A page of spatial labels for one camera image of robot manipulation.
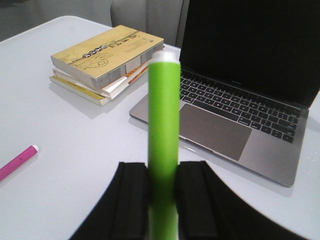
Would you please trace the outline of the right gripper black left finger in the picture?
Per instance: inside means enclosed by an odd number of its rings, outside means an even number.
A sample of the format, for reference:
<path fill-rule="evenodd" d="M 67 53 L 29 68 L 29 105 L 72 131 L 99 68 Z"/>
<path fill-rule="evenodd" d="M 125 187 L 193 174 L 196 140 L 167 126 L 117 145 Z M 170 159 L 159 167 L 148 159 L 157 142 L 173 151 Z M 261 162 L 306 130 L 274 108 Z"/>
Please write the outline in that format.
<path fill-rule="evenodd" d="M 72 240 L 144 240 L 149 182 L 143 162 L 120 162 L 111 183 Z"/>

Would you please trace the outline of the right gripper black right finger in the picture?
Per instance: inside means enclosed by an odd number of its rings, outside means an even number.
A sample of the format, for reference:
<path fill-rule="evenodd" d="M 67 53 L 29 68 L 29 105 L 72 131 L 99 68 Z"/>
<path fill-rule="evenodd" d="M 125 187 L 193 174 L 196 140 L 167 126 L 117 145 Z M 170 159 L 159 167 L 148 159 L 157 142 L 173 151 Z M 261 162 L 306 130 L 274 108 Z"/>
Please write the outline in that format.
<path fill-rule="evenodd" d="M 237 196 L 205 161 L 182 161 L 176 173 L 181 240 L 300 240 Z"/>

